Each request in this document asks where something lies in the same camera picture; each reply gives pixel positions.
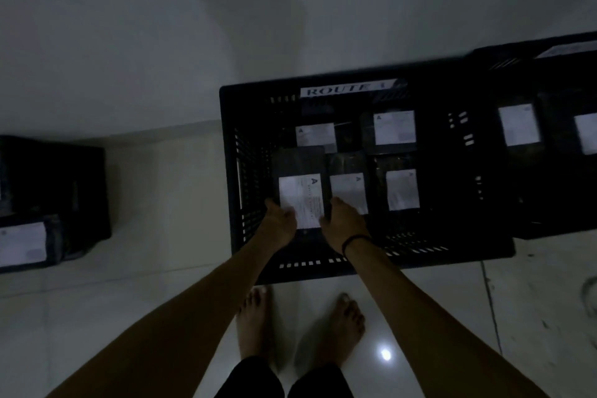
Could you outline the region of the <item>white paper strip label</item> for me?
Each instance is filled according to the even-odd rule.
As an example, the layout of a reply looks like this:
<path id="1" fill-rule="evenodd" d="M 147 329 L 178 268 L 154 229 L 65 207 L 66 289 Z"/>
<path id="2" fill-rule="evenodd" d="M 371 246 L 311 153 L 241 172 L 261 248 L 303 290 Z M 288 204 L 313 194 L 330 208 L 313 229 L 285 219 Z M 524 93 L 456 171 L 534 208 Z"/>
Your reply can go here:
<path id="1" fill-rule="evenodd" d="M 301 99 L 304 99 L 327 97 L 333 95 L 354 94 L 362 92 L 378 92 L 399 88 L 404 85 L 404 81 L 394 78 L 386 80 L 366 81 L 360 83 L 303 87 L 300 89 L 299 97 Z"/>
<path id="2" fill-rule="evenodd" d="M 537 55 L 536 59 L 552 58 L 563 55 L 575 55 L 579 53 L 595 52 L 597 51 L 597 39 L 589 41 L 579 41 L 568 44 L 559 44 L 552 46 Z"/>

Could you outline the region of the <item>person's left hand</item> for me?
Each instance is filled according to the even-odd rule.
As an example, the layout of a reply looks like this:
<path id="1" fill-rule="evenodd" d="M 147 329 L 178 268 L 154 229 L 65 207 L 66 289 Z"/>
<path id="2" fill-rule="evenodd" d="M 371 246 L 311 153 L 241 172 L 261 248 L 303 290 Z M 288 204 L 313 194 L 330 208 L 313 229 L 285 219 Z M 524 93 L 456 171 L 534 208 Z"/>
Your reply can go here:
<path id="1" fill-rule="evenodd" d="M 258 232 L 263 243 L 274 252 L 286 247 L 295 236 L 297 225 L 285 225 L 282 222 L 280 206 L 271 198 L 265 200 L 266 213 Z"/>

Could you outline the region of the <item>person's foot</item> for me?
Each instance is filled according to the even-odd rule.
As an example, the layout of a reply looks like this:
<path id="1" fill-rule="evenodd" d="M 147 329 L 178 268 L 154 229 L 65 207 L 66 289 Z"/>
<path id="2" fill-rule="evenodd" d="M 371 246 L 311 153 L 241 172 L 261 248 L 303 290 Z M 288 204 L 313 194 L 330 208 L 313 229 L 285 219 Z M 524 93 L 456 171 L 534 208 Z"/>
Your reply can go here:
<path id="1" fill-rule="evenodd" d="M 365 322 L 357 302 L 347 293 L 340 294 L 317 339 L 309 371 L 328 365 L 341 368 L 362 340 Z"/>
<path id="2" fill-rule="evenodd" d="M 241 360 L 258 357 L 275 363 L 273 293 L 269 286 L 252 288 L 236 315 L 236 333 Z"/>

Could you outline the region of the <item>person's left forearm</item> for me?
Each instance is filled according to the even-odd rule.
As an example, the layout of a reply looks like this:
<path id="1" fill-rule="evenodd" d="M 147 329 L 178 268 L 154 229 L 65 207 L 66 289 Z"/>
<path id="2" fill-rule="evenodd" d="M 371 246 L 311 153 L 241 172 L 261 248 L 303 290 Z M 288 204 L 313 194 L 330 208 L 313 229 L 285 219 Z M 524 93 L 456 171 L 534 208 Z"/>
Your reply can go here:
<path id="1" fill-rule="evenodd" d="M 283 245 L 254 237 L 139 319 L 47 398 L 193 398 L 228 326 Z"/>

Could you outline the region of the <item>black parcel with white label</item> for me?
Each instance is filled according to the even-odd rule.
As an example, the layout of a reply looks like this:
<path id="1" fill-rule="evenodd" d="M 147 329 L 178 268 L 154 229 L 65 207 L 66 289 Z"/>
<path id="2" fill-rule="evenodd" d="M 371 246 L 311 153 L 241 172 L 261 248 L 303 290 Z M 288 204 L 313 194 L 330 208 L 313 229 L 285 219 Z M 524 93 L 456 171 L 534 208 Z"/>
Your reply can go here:
<path id="1" fill-rule="evenodd" d="M 555 150 L 584 167 L 597 167 L 597 90 L 541 93 L 548 137 Z"/>
<path id="2" fill-rule="evenodd" d="M 363 113 L 362 148 L 367 155 L 406 154 L 418 150 L 414 110 Z"/>
<path id="3" fill-rule="evenodd" d="M 295 136 L 298 147 L 323 146 L 326 154 L 338 152 L 334 123 L 297 126 Z"/>
<path id="4" fill-rule="evenodd" d="M 354 207 L 360 215 L 368 215 L 370 184 L 367 157 L 363 151 L 328 154 L 326 167 L 332 196 Z"/>
<path id="5" fill-rule="evenodd" d="M 413 224 L 420 215 L 416 162 L 413 154 L 375 157 L 379 202 L 389 220 Z"/>
<path id="6" fill-rule="evenodd" d="M 0 274 L 60 264 L 65 241 L 58 215 L 0 218 Z"/>
<path id="7" fill-rule="evenodd" d="M 331 187 L 323 146 L 284 148 L 272 154 L 274 195 L 297 221 L 295 244 L 325 244 L 320 219 L 330 213 Z"/>
<path id="8" fill-rule="evenodd" d="M 537 164 L 546 147 L 532 98 L 520 93 L 502 94 L 495 97 L 495 103 L 511 167 Z"/>

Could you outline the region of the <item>black wristband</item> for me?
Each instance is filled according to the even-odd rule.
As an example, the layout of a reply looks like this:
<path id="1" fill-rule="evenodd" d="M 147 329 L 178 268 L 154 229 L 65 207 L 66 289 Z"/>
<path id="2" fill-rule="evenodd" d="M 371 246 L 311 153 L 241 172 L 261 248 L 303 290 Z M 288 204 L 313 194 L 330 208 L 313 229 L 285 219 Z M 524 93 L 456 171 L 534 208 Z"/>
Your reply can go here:
<path id="1" fill-rule="evenodd" d="M 367 244 L 372 244 L 373 246 L 375 246 L 375 243 L 373 242 L 373 239 L 370 236 L 364 235 L 364 234 L 355 234 L 353 236 L 348 237 L 342 244 L 341 244 L 341 254 L 343 257 L 347 258 L 347 254 L 346 251 L 348 249 L 349 246 L 355 244 L 355 243 L 359 243 L 359 242 L 365 242 Z"/>

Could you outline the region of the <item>black trousers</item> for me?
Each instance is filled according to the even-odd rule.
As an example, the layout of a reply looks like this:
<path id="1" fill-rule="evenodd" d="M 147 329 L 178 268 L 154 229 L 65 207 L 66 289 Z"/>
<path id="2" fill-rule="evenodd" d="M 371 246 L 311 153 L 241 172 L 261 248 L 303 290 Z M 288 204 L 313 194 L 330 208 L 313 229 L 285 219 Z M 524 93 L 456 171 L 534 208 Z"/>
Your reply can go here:
<path id="1" fill-rule="evenodd" d="M 341 369 L 328 363 L 312 369 L 288 394 L 266 361 L 258 356 L 238 363 L 214 398 L 354 398 Z"/>

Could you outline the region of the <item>person's right foot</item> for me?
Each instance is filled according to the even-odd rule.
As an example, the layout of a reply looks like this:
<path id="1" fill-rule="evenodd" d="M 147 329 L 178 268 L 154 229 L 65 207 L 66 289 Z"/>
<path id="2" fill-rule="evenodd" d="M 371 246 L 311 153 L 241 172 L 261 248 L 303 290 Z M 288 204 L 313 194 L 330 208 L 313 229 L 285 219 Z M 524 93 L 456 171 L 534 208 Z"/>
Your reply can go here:
<path id="1" fill-rule="evenodd" d="M 309 371 L 328 365 L 341 368 L 362 340 L 365 322 L 357 302 L 347 293 L 340 294 L 317 339 Z"/>

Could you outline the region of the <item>large black plastic crate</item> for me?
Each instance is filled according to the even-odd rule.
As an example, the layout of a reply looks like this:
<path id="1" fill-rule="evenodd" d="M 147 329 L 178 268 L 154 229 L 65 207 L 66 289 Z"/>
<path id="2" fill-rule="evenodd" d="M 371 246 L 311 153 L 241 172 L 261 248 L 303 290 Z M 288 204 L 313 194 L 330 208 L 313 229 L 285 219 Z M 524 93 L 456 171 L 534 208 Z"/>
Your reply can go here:
<path id="1" fill-rule="evenodd" d="M 462 59 L 386 65 L 314 76 L 220 87 L 220 114 L 228 185 L 232 253 L 254 237 L 265 198 L 275 198 L 272 154 L 296 148 L 295 127 L 334 123 L 338 153 L 363 151 L 363 113 L 414 110 L 420 215 L 413 224 L 389 220 L 379 202 L 375 157 L 366 155 L 370 184 L 369 233 L 401 268 L 510 257 L 508 199 L 500 165 L 482 152 L 487 140 L 461 95 L 441 100 L 440 86 L 462 76 Z M 404 86 L 318 98 L 299 97 L 303 87 L 399 79 Z M 275 253 L 258 285 L 354 274 L 347 259 L 325 244 L 295 244 Z"/>
<path id="2" fill-rule="evenodd" d="M 541 93 L 571 89 L 597 90 L 597 51 L 536 59 L 546 49 L 597 39 L 597 31 L 514 42 L 475 49 L 467 54 L 475 78 L 474 95 L 488 109 L 488 118 L 502 143 L 508 185 L 516 203 L 514 237 L 534 239 L 597 229 L 597 167 L 584 167 L 553 147 L 543 114 Z M 524 94 L 537 109 L 546 147 L 530 167 L 511 167 L 498 120 L 495 97 Z"/>
<path id="3" fill-rule="evenodd" d="M 105 167 L 100 147 L 0 135 L 0 218 L 58 215 L 61 263 L 81 258 L 112 235 Z"/>

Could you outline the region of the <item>person's right forearm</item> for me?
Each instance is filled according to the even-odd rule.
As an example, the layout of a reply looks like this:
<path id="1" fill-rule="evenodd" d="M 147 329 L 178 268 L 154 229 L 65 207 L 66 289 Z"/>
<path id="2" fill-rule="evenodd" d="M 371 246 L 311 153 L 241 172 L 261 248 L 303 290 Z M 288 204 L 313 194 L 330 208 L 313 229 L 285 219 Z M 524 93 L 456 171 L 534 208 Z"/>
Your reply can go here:
<path id="1" fill-rule="evenodd" d="M 353 265 L 426 398 L 548 398 L 415 285 L 376 245 L 348 247 Z"/>

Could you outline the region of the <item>person's left foot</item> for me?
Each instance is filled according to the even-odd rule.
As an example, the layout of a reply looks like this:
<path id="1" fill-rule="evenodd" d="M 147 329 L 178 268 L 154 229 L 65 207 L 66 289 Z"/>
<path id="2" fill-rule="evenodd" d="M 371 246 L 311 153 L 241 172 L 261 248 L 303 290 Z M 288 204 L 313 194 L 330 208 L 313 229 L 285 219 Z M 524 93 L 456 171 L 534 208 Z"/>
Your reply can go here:
<path id="1" fill-rule="evenodd" d="M 258 357 L 275 363 L 273 293 L 269 286 L 252 288 L 236 315 L 236 333 L 241 360 Z"/>

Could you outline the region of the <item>person's right hand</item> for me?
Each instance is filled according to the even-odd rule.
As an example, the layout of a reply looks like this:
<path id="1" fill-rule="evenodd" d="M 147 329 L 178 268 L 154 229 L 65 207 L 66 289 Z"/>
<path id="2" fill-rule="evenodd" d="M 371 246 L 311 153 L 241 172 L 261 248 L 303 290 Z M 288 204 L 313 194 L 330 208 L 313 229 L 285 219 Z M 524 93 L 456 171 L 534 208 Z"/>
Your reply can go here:
<path id="1" fill-rule="evenodd" d="M 364 234 L 370 236 L 366 222 L 358 211 L 339 197 L 332 197 L 331 212 L 332 231 L 323 231 L 330 247 L 341 254 L 341 244 L 350 236 Z"/>

